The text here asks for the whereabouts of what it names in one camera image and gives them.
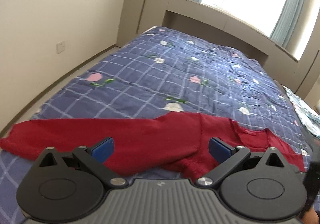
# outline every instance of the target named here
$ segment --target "gray ribbed panel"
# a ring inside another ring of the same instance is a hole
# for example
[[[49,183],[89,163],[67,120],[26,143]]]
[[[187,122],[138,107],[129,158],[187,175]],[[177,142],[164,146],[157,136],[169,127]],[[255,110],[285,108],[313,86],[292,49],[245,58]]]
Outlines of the gray ribbed panel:
[[[187,179],[136,179],[113,190],[91,215],[69,224],[253,224],[226,210],[211,190],[193,187]],[[296,219],[285,224],[299,224]],[[27,220],[25,224],[39,224]]]

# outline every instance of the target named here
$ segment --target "circular disc cover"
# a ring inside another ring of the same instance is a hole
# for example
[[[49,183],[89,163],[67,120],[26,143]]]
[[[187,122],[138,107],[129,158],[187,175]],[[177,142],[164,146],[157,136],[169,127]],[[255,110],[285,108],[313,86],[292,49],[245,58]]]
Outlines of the circular disc cover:
[[[228,176],[221,184],[223,201],[235,212],[254,220],[283,220],[297,215],[306,200],[302,183],[280,170],[246,170]]]
[[[17,201],[30,218],[53,223],[77,220],[101,201],[103,185],[98,178],[73,169],[48,171],[23,181]]]

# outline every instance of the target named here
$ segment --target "silver bolt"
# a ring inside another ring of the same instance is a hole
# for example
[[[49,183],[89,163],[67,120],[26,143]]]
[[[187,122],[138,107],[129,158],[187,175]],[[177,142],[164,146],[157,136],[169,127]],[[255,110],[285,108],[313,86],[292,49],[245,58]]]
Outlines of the silver bolt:
[[[197,179],[197,183],[201,186],[209,186],[213,183],[213,180],[208,177],[201,177]]]
[[[114,186],[122,186],[122,185],[125,185],[126,184],[126,180],[119,177],[119,178],[112,178],[110,180],[110,183]]]

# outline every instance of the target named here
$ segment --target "bed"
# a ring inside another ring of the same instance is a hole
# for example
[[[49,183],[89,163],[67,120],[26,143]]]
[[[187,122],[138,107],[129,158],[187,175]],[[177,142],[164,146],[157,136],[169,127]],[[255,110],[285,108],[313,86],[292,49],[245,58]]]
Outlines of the bed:
[[[155,118],[168,111],[230,117],[252,130],[269,128],[303,155],[308,168],[312,151],[299,119],[256,60],[164,27],[139,35],[71,80],[31,119]],[[24,220],[15,191],[31,164],[0,153],[1,224]],[[139,176],[178,178],[179,173],[152,169]],[[320,211],[318,201],[315,210]]]

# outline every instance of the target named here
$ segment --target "red sweater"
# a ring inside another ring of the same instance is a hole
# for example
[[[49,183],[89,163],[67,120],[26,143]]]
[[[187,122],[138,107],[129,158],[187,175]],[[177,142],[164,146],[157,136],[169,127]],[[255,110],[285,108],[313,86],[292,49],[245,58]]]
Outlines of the red sweater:
[[[304,171],[302,155],[269,129],[247,130],[228,118],[199,113],[170,112],[156,119],[48,119],[17,124],[0,146],[20,157],[35,160],[47,146],[71,151],[92,146],[105,137],[115,142],[113,155],[104,163],[127,176],[162,166],[196,179],[218,163],[208,151],[211,137],[235,147],[263,152],[276,147],[287,161]]]

